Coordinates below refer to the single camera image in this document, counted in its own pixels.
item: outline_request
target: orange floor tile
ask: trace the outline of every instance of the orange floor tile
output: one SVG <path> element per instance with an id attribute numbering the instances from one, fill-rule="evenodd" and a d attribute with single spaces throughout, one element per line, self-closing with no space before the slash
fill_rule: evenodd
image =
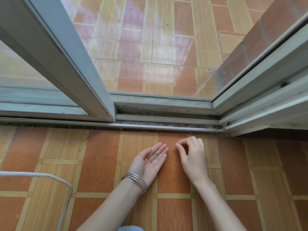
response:
<path id="1" fill-rule="evenodd" d="M 213 70 L 273 2 L 61 1 L 108 90 L 209 99 L 218 92 Z M 0 76 L 6 83 L 53 86 L 1 47 Z"/>
<path id="2" fill-rule="evenodd" d="M 63 230 L 76 230 L 104 202 L 142 149 L 170 150 L 148 191 L 123 225 L 146 231 L 215 230 L 175 149 L 182 134 L 0 127 L 1 170 L 46 172 L 67 180 L 74 195 Z M 308 142 L 203 139 L 208 171 L 248 231 L 307 230 Z M 0 178 L 0 230 L 56 230 L 68 190 L 49 179 Z"/>

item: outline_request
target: silver bangle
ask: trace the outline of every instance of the silver bangle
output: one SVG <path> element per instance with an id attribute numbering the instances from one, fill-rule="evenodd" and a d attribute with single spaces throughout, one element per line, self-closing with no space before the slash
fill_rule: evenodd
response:
<path id="1" fill-rule="evenodd" d="M 122 177 L 122 180 L 123 178 L 125 177 L 128 177 L 136 182 L 138 182 L 140 184 L 140 186 L 142 187 L 143 189 L 143 193 L 147 190 L 147 184 L 144 182 L 144 180 L 139 177 L 137 174 L 134 174 L 134 173 L 127 173 L 125 174 L 123 177 Z"/>

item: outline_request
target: forearm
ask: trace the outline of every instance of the forearm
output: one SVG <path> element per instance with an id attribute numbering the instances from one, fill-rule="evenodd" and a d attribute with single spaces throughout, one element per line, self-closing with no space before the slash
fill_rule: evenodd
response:
<path id="1" fill-rule="evenodd" d="M 205 202 L 217 230 L 247 231 L 210 179 L 195 183 L 195 187 Z"/>
<path id="2" fill-rule="evenodd" d="M 141 194 L 142 189 L 132 179 L 124 178 L 77 231 L 118 230 Z"/>

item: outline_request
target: white cord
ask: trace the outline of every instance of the white cord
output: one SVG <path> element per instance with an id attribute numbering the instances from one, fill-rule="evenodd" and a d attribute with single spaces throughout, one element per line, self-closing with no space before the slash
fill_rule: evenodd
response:
<path id="1" fill-rule="evenodd" d="M 48 173 L 32 173 L 32 172 L 11 172 L 11 171 L 0 171 L 0 176 L 28 176 L 28 177 L 49 177 L 52 178 L 56 181 L 62 182 L 63 184 L 67 185 L 70 189 L 71 189 L 71 193 L 70 196 L 68 197 L 67 203 L 65 205 L 64 211 L 62 213 L 61 219 L 60 219 L 60 223 L 58 226 L 58 231 L 61 231 L 61 227 L 62 227 L 62 223 L 64 220 L 64 215 L 66 213 L 66 210 L 68 208 L 68 204 L 73 196 L 73 192 L 74 192 L 74 188 L 71 184 L 69 184 L 67 181 L 56 177 L 52 174 L 48 174 Z"/>

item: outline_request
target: palm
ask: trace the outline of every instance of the palm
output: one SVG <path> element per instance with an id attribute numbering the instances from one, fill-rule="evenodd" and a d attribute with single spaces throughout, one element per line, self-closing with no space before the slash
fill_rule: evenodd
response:
<path id="1" fill-rule="evenodd" d="M 143 150 L 133 159 L 129 172 L 140 176 L 149 187 L 165 162 L 168 150 L 167 145 L 162 143 Z"/>

